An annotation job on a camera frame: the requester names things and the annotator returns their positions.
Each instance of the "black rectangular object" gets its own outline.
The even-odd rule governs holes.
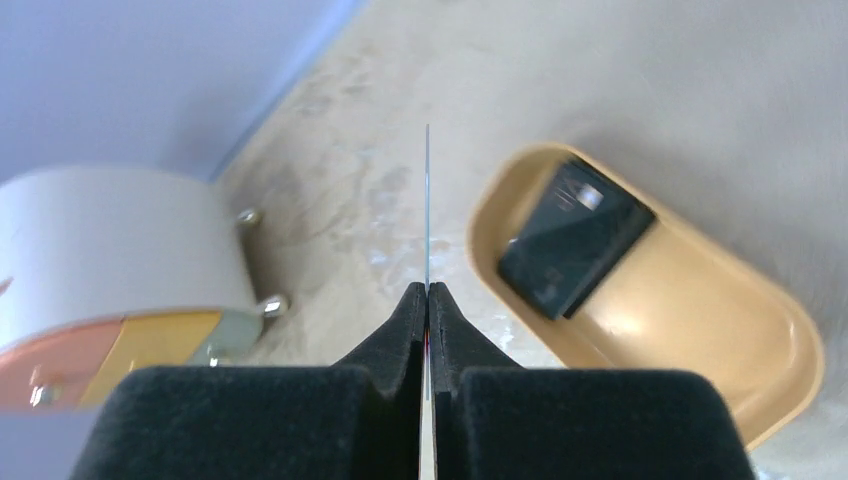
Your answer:
[[[655,218],[636,197],[573,157],[510,240],[498,272],[548,318],[570,317]]]

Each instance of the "thin blue line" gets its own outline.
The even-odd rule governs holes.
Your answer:
[[[430,124],[425,130],[424,157],[424,254],[427,264],[424,266],[424,288],[430,291]]]

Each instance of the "plastic tray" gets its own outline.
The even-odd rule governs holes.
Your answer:
[[[537,313],[501,279],[498,260],[554,171],[577,155],[657,216],[571,319]],[[753,449],[813,400],[821,338],[780,287],[655,200],[571,147],[517,154],[471,220],[469,255],[484,284],[571,368],[695,371],[721,393]]]

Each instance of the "orange tray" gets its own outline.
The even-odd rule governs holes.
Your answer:
[[[497,264],[554,172],[575,156],[657,218],[570,319],[551,321],[501,279]],[[748,449],[801,413],[821,386],[821,338],[798,302],[571,147],[544,144],[517,154],[484,195],[468,241],[483,283],[567,367],[697,372],[727,402]]]

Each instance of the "beige tray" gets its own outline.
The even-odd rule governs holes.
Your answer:
[[[558,166],[577,155],[648,205],[655,224],[570,320],[536,313],[497,262]],[[477,275],[567,366],[676,368],[708,378],[753,449],[812,402],[821,338],[777,285],[585,154],[545,144],[516,155],[484,195],[468,235]]]

